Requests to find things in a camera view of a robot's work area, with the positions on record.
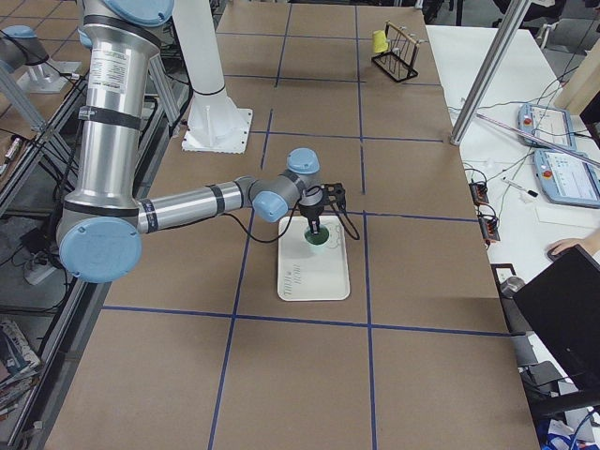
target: white tray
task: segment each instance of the white tray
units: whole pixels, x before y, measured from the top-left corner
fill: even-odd
[[[284,217],[279,222],[279,233],[288,220]],[[335,216],[321,217],[321,224],[329,230],[329,239],[321,246],[305,239],[308,222],[304,217],[294,217],[279,239],[277,293],[282,300],[343,300],[350,295],[344,230]]]

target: paper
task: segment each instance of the paper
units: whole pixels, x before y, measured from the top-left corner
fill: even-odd
[[[600,226],[600,214],[592,210],[578,210],[576,207],[550,208],[537,206],[535,213],[540,222],[572,225],[595,230]]]

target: power strip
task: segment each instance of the power strip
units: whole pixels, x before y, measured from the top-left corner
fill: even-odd
[[[28,262],[23,270],[23,276],[32,286],[36,286],[46,279],[52,272],[56,270],[49,261],[46,263],[36,263],[35,260]]]
[[[480,204],[488,204],[488,190],[486,185],[481,183],[469,183],[469,191],[471,192],[472,202],[479,206]]]
[[[481,234],[484,236],[486,244],[500,242],[498,228],[491,219],[479,217],[479,228],[481,228]]]

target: green object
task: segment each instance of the green object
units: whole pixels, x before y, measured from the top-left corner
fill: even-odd
[[[319,232],[317,234],[313,234],[310,232],[310,228],[307,228],[307,230],[304,232],[304,238],[313,246],[321,246],[327,242],[327,239],[329,239],[329,230],[321,225],[319,227]]]

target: laptop screen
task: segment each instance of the laptop screen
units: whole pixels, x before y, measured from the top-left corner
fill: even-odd
[[[514,299],[575,385],[599,387],[600,265],[575,246]]]

